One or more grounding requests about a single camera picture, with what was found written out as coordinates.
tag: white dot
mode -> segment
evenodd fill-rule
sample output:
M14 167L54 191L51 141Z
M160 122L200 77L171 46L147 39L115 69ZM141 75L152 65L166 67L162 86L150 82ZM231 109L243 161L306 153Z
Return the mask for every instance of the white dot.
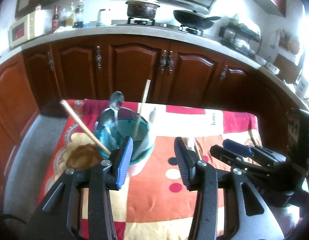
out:
M167 170L166 177L168 179L179 179L181 178L181 174L180 174L180 171L177 169L170 169L170 170Z

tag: silver cabinet handle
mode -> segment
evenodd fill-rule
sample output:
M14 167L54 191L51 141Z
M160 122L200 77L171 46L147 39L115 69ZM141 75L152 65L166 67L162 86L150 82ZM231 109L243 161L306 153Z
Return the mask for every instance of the silver cabinet handle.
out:
M98 69L101 69L101 61L102 61L102 57L100 53L100 47L97 46L96 47L96 64L97 64Z
M168 59L168 68L169 68L169 73L172 73L173 72L173 52L170 51L169 53L169 59Z
M161 72L165 71L165 66L167 65L167 51L164 50L164 52L161 55L161 60L160 60L160 67L161 67Z
M50 52L48 52L48 64L50 66L51 71L53 71L53 60Z
M225 66L224 69L222 70L221 74L220 74L220 80L224 80L227 76L227 68L228 66Z

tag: screw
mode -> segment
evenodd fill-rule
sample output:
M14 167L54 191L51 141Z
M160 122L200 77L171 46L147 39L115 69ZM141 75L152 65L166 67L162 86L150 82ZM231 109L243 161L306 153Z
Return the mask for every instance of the screw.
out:
M73 174L74 173L74 168L67 168L65 170L65 173L68 174L68 175Z
M207 166L207 163L205 161L198 161L197 163L201 167Z
M101 162L101 165L102 166L109 166L111 164L111 161L110 160L103 160L102 162Z
M237 175L241 175L241 174L242 174L241 169L238 169L238 168L235 168L235 169L233 170L233 172L234 172L234 174L237 174Z

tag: metal spoon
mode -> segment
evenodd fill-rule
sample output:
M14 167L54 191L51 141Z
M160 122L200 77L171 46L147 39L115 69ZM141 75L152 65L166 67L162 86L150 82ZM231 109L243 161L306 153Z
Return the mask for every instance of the metal spoon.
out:
M112 108L105 109L99 116L99 120L98 120L99 125L103 126L108 132L113 149L117 149L118 148L117 141L112 136L112 133L110 130L110 127L112 126L114 121L115 121L114 110Z
M124 95L120 91L114 92L110 96L109 107L112 108L114 112L114 124L117 134L118 134L118 111L122 107L123 102L124 102Z

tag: cooking pot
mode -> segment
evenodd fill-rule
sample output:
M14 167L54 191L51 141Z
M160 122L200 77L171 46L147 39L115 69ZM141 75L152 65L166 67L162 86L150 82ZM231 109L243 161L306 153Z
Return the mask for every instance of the cooking pot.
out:
M213 26L213 21L221 19L219 16L205 17L197 11L174 10L173 15L182 25L195 30L206 30Z
M131 18L154 19L157 8L160 7L157 0L129 0L127 15Z

